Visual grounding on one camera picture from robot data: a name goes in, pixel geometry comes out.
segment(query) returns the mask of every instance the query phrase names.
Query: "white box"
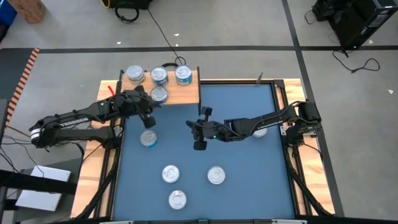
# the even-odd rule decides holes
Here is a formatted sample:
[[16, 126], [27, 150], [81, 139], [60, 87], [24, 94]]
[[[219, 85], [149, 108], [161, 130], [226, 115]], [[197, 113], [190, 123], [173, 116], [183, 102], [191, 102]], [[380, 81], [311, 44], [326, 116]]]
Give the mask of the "white box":
[[[44, 177], [53, 180], [68, 181], [71, 172], [44, 166], [35, 166], [31, 173], [35, 177]], [[20, 207], [36, 208], [47, 211], [55, 211], [61, 199], [61, 194], [50, 194], [47, 192], [36, 192], [33, 190], [23, 190], [16, 205]]]

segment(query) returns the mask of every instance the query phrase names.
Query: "orange and black striped tape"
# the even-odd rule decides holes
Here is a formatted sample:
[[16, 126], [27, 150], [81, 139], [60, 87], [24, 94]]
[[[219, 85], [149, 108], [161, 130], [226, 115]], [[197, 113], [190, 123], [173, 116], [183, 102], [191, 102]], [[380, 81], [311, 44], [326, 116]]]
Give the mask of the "orange and black striped tape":
[[39, 49], [34, 49], [30, 54], [25, 69], [22, 72], [21, 79], [19, 80], [17, 88], [15, 89], [14, 95], [12, 96], [11, 101], [8, 104], [6, 125], [9, 124], [12, 114], [14, 114], [15, 108], [17, 108], [19, 98], [22, 95], [22, 91], [25, 88], [27, 79], [29, 78], [30, 75], [30, 71], [32, 71], [33, 65], [36, 61], [38, 54], [39, 54]]

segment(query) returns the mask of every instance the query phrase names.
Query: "cardboard box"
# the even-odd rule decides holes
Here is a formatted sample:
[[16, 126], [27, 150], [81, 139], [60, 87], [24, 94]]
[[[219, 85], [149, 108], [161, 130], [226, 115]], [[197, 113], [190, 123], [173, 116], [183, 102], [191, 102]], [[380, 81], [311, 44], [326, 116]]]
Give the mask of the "cardboard box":
[[41, 0], [8, 0], [14, 9], [28, 23], [41, 22], [44, 18], [45, 6]]

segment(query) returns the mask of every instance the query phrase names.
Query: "can lid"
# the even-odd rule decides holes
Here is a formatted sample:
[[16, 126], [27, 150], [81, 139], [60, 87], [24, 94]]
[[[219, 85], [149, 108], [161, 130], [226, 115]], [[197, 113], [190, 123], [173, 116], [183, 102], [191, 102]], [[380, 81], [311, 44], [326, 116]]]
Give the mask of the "can lid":
[[207, 178], [212, 184], [220, 184], [225, 180], [225, 172], [219, 166], [213, 166], [207, 172]]
[[144, 73], [144, 70], [139, 65], [131, 65], [127, 68], [127, 77], [130, 79], [137, 79]]
[[150, 97], [152, 97], [154, 101], [158, 102], [165, 100], [167, 96], [167, 90], [162, 86], [157, 86], [150, 92]]
[[253, 136], [256, 138], [261, 138], [267, 134], [267, 128], [260, 129], [253, 133]]
[[162, 177], [167, 183], [174, 183], [180, 177], [180, 171], [174, 165], [169, 165], [163, 169]]
[[181, 190], [174, 190], [169, 196], [169, 204], [174, 209], [181, 209], [187, 203], [187, 196]]
[[165, 77], [167, 77], [167, 70], [161, 66], [154, 67], [150, 71], [150, 77], [152, 77], [154, 80], [163, 80]]
[[192, 69], [188, 65], [180, 65], [175, 69], [177, 78], [188, 78], [190, 75], [192, 75]]
[[141, 134], [141, 144], [143, 144], [144, 146], [151, 146], [155, 144], [156, 140], [157, 136], [154, 131], [147, 130]]

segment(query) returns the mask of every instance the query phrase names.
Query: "black equipment box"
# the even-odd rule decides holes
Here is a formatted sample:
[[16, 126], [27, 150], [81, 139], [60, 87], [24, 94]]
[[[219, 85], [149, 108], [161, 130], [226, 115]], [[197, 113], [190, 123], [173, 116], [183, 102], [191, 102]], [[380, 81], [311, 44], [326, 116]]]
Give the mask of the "black equipment box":
[[344, 9], [349, 1], [347, 0], [317, 0], [312, 7], [312, 12], [317, 21], [325, 21], [337, 11]]
[[133, 3], [134, 7], [131, 4], [122, 4], [121, 8], [134, 8], [134, 9], [148, 9], [150, 2], [153, 0], [101, 0], [105, 6], [110, 8], [114, 8], [117, 4], [121, 2]]
[[365, 43], [396, 10], [395, 0], [355, 0], [328, 20], [341, 46], [353, 50]]

